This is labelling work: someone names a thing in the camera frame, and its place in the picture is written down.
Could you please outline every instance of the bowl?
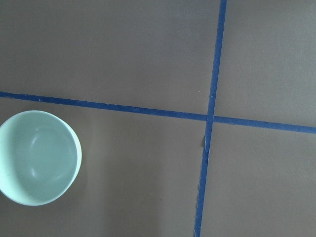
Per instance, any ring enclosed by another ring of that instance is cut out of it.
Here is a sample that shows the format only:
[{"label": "bowl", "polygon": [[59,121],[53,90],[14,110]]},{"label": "bowl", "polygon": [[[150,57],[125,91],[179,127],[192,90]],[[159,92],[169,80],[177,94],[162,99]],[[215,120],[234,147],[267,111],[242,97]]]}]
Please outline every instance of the bowl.
[{"label": "bowl", "polygon": [[44,111],[25,111],[0,127],[0,190],[29,206],[50,203],[73,183],[81,146],[72,128]]}]

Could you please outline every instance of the floor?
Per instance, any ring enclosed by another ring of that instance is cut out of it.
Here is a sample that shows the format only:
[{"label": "floor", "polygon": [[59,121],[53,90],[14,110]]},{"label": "floor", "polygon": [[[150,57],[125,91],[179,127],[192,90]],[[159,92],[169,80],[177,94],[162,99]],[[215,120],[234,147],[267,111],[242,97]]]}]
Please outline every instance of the floor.
[{"label": "floor", "polygon": [[0,195],[2,237],[316,236],[316,1],[6,1],[0,124],[82,146],[56,201]]}]

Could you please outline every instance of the light blue bowl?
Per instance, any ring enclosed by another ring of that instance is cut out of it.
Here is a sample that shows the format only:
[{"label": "light blue bowl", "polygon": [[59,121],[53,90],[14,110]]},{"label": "light blue bowl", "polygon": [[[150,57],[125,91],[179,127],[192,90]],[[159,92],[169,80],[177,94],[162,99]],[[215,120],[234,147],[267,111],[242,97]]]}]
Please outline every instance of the light blue bowl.
[{"label": "light blue bowl", "polygon": [[25,111],[0,127],[0,190],[29,206],[59,198],[76,178],[81,146],[71,127],[43,111]]}]

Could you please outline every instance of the bowl rim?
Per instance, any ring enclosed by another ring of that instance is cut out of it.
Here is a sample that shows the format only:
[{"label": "bowl rim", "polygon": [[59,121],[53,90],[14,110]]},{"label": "bowl rim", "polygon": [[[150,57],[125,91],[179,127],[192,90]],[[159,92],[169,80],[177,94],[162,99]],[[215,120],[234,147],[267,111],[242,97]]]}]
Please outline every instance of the bowl rim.
[{"label": "bowl rim", "polygon": [[65,130],[71,135],[72,137],[72,140],[73,140],[73,143],[76,147],[76,156],[77,156],[77,163],[76,163],[76,169],[74,170],[73,172],[73,175],[72,175],[72,179],[68,182],[68,185],[63,189],[62,192],[60,192],[58,195],[56,195],[55,197],[49,199],[49,200],[46,200],[46,201],[42,201],[42,202],[38,202],[38,203],[28,203],[28,202],[23,202],[23,201],[20,201],[20,200],[16,200],[15,198],[12,198],[10,197],[8,194],[6,194],[0,187],[0,191],[7,197],[9,198],[10,200],[16,202],[16,203],[19,203],[19,204],[22,204],[22,205],[26,205],[26,206],[40,206],[40,205],[45,205],[45,204],[48,204],[48,203],[51,203],[53,201],[55,201],[56,199],[58,199],[61,195],[63,195],[67,189],[70,187],[70,185],[73,183],[73,181],[75,180],[75,178],[77,177],[78,175],[78,172],[80,170],[80,166],[81,166],[81,159],[82,159],[82,150],[81,150],[81,144],[80,144],[80,141],[79,141],[79,138],[77,136],[77,134],[75,133],[75,131],[65,122],[63,121],[61,118],[59,118],[58,116],[56,115],[53,115],[49,112],[46,112],[46,111],[41,111],[41,110],[28,110],[28,111],[23,111],[23,112],[20,112],[20,113],[17,113],[11,117],[9,117],[1,126],[0,126],[0,130],[1,128],[6,124],[6,123],[9,123],[10,120],[12,120],[13,118],[15,117],[19,117],[19,116],[22,116],[22,115],[25,115],[25,114],[44,114],[44,115],[47,115],[47,116],[50,116],[54,119],[56,119],[57,121],[59,121],[65,128]]}]

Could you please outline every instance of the blue tape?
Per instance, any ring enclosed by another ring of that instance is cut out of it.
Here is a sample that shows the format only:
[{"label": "blue tape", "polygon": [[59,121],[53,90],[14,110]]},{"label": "blue tape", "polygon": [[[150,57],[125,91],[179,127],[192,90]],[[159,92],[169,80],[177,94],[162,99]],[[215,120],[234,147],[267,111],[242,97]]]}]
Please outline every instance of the blue tape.
[{"label": "blue tape", "polygon": [[214,116],[214,122],[316,134],[316,127],[292,125],[286,123],[264,122],[242,118],[227,118],[221,116]]},{"label": "blue tape", "polygon": [[3,92],[3,91],[0,91],[0,97],[13,98],[13,99],[18,99],[18,100],[45,102],[45,103],[52,103],[52,104],[96,108],[96,109],[102,109],[102,110],[114,110],[114,111],[130,112],[130,113],[137,113],[137,114],[157,115],[157,116],[181,118],[181,119],[192,119],[192,120],[199,120],[199,121],[206,121],[206,117],[207,117],[206,115],[186,113],[186,112],[156,110],[156,109],[148,109],[148,108],[141,108],[141,107],[134,107],[134,106],[114,105],[114,104],[105,104],[105,103],[99,103],[99,102],[83,101],[83,100],[62,99],[62,98],[55,98],[55,97],[48,97],[48,96],[14,94],[14,93],[8,93],[8,92]]},{"label": "blue tape", "polygon": [[226,14],[226,2],[227,2],[226,0],[221,0],[220,9],[219,9],[215,54],[214,54],[213,71],[212,71],[212,81],[211,81],[211,89],[210,89],[210,97],[209,97],[209,102],[208,102],[206,129],[205,129],[205,146],[204,146],[203,155],[202,155],[201,174],[200,174],[199,189],[198,189],[198,196],[197,196],[196,221],[195,221],[195,226],[194,226],[194,233],[196,237],[200,237],[201,225],[202,225],[205,185],[206,185],[207,168],[208,168],[208,155],[209,155],[210,146],[211,146],[216,90],[217,90],[219,66],[220,66],[220,61],[221,61],[224,23],[225,23],[225,14]]}]

